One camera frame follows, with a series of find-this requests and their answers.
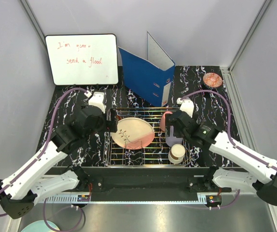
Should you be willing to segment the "lavender cup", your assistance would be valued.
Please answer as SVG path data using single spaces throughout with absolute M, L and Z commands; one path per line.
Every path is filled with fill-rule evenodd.
M 174 127 L 173 126 L 170 126 L 170 129 L 166 129 L 165 140 L 166 140 L 166 144 L 169 147 L 172 147 L 173 145 L 176 145 L 176 144 L 181 145 L 183 142 L 182 138 L 177 138 L 176 136 L 174 136 Z

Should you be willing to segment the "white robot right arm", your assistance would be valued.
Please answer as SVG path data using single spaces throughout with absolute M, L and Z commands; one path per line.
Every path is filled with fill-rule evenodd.
M 212 153 L 221 155 L 244 169 L 243 172 L 210 168 L 203 179 L 207 191 L 231 188 L 253 192 L 264 202 L 277 206 L 277 160 L 261 155 L 232 139 L 210 123 L 197 123 L 186 112 L 177 110 L 166 116 L 169 134 Z

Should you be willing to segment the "pink cup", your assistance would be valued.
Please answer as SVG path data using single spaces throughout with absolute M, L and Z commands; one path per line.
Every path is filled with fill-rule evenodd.
M 160 119 L 159 127 L 162 131 L 166 131 L 166 116 L 173 114 L 171 111 L 165 111 Z

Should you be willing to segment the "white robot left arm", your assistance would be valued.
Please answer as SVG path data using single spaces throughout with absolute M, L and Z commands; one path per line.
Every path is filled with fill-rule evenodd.
M 0 205 L 4 215 L 18 219 L 38 202 L 66 190 L 84 191 L 89 184 L 87 173 L 72 167 L 49 180 L 40 178 L 56 163 L 83 146 L 90 135 L 117 131 L 117 113 L 96 106 L 83 107 L 64 125 L 58 126 L 44 146 L 11 176 L 0 179 Z

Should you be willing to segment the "pink beige plate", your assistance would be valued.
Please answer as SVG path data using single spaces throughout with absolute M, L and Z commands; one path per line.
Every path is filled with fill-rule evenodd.
M 153 127 L 145 120 L 127 117 L 118 121 L 117 132 L 111 133 L 112 140 L 119 146 L 129 150 L 147 147 L 155 137 Z

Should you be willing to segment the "beige brown cup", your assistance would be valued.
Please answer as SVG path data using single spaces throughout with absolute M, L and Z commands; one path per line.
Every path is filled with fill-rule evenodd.
M 170 148 L 168 159 L 173 164 L 180 164 L 185 157 L 186 149 L 181 144 L 175 144 Z

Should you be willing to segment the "red blue patterned bowl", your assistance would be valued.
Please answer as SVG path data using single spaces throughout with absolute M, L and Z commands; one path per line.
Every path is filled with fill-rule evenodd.
M 203 76 L 203 84 L 207 89 L 216 89 L 223 85 L 223 79 L 220 75 L 209 72 Z

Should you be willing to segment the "wire dish rack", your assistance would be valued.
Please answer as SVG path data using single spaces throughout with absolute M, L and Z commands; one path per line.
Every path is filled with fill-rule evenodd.
M 185 155 L 179 164 L 170 162 L 170 147 L 160 128 L 165 112 L 176 107 L 117 108 L 116 133 L 107 133 L 104 144 L 104 162 L 107 167 L 184 167 L 190 164 L 190 146 L 183 142 Z

